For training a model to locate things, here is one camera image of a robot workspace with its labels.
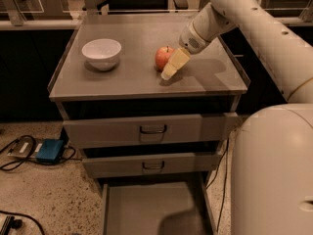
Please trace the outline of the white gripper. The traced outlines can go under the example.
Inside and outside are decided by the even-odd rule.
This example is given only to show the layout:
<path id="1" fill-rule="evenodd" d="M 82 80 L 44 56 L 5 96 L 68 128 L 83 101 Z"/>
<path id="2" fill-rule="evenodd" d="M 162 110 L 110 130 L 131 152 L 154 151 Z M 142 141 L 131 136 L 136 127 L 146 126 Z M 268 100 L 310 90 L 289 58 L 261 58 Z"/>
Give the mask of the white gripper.
<path id="1" fill-rule="evenodd" d="M 169 80 L 176 72 L 189 62 L 191 54 L 196 55 L 200 53 L 209 44 L 210 42 L 205 41 L 197 34 L 193 23 L 189 22 L 184 27 L 179 37 L 179 45 L 181 47 L 176 49 L 171 54 L 161 73 L 161 78 Z"/>

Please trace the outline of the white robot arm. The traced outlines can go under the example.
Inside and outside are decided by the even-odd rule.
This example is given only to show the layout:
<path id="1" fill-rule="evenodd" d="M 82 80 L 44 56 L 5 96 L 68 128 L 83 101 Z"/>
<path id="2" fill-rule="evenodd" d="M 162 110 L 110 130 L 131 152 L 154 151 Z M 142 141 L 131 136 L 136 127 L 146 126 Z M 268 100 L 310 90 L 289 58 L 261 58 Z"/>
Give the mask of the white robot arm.
<path id="1" fill-rule="evenodd" d="M 208 0 L 161 74 L 170 79 L 222 33 L 237 28 L 262 66 L 252 85 L 278 97 L 251 115 L 234 144 L 231 235 L 313 235 L 313 47 L 261 0 Z"/>

